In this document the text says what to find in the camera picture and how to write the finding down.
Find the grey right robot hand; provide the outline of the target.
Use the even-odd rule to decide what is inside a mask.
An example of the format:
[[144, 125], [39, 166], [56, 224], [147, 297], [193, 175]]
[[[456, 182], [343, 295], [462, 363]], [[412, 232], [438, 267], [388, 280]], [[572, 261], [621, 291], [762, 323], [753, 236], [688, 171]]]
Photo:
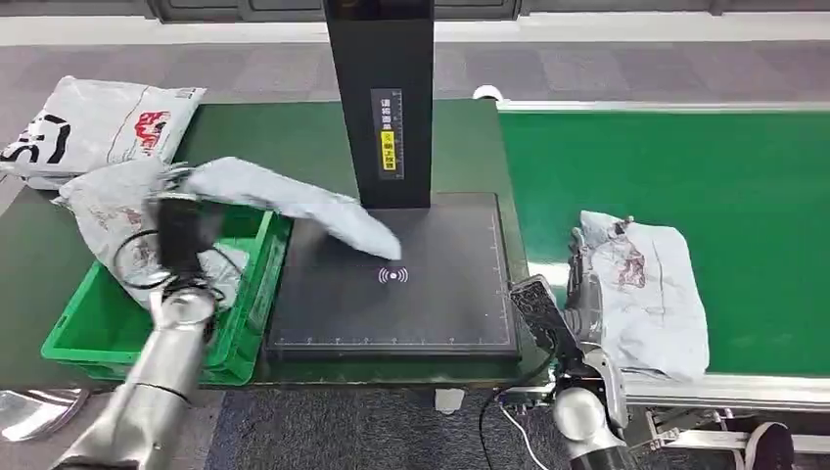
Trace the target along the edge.
[[594, 271], [582, 230], [574, 227], [569, 243], [569, 279], [564, 310], [577, 345], [589, 352], [599, 349], [603, 334], [601, 284]]

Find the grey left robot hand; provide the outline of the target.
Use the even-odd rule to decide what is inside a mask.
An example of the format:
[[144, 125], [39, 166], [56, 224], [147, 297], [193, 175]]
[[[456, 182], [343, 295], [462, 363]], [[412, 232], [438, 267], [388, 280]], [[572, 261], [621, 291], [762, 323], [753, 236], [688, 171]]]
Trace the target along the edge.
[[163, 169], [150, 185], [146, 201], [156, 202], [166, 199], [199, 201], [203, 197], [189, 182], [196, 169], [186, 164], [175, 164]]

